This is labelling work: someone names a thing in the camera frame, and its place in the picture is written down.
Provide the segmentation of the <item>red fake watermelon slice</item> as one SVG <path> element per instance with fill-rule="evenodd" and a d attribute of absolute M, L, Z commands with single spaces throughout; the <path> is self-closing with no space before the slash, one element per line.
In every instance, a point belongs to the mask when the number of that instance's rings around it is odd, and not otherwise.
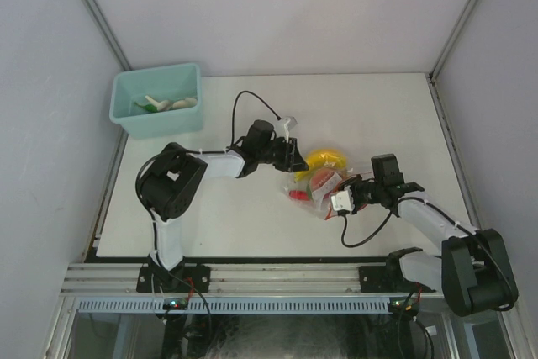
<path fill-rule="evenodd" d="M 324 200 L 340 183 L 342 177 L 333 168 L 323 167 L 314 172 L 307 184 L 309 199 L 318 202 Z"/>

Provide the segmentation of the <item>clear zip top bag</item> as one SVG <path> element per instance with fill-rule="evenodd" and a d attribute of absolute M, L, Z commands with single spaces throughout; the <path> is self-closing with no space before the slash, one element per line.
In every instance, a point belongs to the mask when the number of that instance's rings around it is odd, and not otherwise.
<path fill-rule="evenodd" d="M 336 216 L 331 208 L 330 195 L 345 180 L 360 175 L 372 177 L 371 166 L 366 161 L 355 161 L 338 149 L 317 149 L 304 158 L 309 169 L 288 173 L 282 183 L 283 194 L 288 200 L 319 219 Z"/>

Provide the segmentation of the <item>red fake chili pepper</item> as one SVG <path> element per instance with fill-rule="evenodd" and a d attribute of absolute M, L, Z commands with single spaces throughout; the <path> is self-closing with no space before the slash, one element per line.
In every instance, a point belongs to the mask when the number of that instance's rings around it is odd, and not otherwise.
<path fill-rule="evenodd" d="M 306 191 L 302 190 L 290 190 L 288 196 L 293 200 L 309 201 L 309 195 Z"/>

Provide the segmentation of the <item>white fake bone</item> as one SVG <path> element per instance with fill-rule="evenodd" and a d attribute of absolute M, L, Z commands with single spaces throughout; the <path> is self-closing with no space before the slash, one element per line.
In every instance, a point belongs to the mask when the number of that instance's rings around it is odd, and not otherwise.
<path fill-rule="evenodd" d="M 172 102 L 169 101 L 169 100 L 157 101 L 157 100 L 155 100 L 154 98 L 152 98 L 149 95 L 145 96 L 145 100 L 147 101 L 147 103 L 151 103 L 151 104 L 155 105 L 156 107 L 158 107 L 159 112 L 167 111 L 172 106 Z"/>

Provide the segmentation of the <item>green fake chili pepper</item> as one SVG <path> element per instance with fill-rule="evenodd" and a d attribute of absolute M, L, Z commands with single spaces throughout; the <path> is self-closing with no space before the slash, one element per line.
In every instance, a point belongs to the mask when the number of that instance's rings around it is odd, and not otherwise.
<path fill-rule="evenodd" d="M 146 111 L 149 114 L 154 114 L 154 113 L 159 112 L 158 107 L 156 107 L 155 105 L 153 105 L 151 103 L 147 103 L 147 104 L 135 103 L 134 105 L 136 107 L 138 107 L 138 108 L 143 109 L 144 111 Z"/>

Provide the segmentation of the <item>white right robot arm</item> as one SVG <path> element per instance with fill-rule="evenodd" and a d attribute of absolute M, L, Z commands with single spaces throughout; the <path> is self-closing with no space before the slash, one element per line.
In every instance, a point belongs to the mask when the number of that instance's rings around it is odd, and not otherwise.
<path fill-rule="evenodd" d="M 402 255 L 386 270 L 388 285 L 398 291 L 417 282 L 441 292 L 451 311 L 465 317 L 494 310 L 509 311 L 519 297 L 501 234 L 461 222 L 434 203 L 416 182 L 406 182 L 393 154 L 371 159 L 373 177 L 360 175 L 340 186 L 350 202 L 349 214 L 367 205 L 384 207 L 389 216 L 413 225 L 440 249 Z"/>

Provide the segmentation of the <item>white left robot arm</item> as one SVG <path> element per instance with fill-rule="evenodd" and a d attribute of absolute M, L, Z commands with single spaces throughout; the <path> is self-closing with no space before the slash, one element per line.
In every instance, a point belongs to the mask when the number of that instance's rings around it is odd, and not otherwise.
<path fill-rule="evenodd" d="M 179 267 L 184 261 L 181 217 L 204 180 L 247 177 L 261 164 L 280 172 L 309 169 L 297 140 L 290 135 L 296 124 L 289 116 L 279 119 L 277 125 L 258 119 L 247 135 L 225 150 L 187 150 L 171 142 L 140 168 L 135 194 L 152 223 L 150 259 L 158 267 L 154 277 L 157 285 L 173 292 L 183 284 L 184 271 Z"/>

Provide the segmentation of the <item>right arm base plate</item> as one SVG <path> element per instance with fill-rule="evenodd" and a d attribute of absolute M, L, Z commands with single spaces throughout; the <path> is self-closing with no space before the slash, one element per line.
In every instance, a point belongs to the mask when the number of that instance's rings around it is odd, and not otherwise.
<path fill-rule="evenodd" d="M 417 289 L 415 282 L 385 266 L 360 266 L 358 275 L 363 293 L 408 293 Z"/>

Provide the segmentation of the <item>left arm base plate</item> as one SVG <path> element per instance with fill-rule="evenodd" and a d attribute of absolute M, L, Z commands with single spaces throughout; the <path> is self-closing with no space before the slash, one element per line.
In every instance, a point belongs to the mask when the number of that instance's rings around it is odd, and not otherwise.
<path fill-rule="evenodd" d="M 186 265 L 167 272 L 153 264 L 139 270 L 137 293 L 206 293 L 209 290 L 211 268 L 205 265 Z"/>

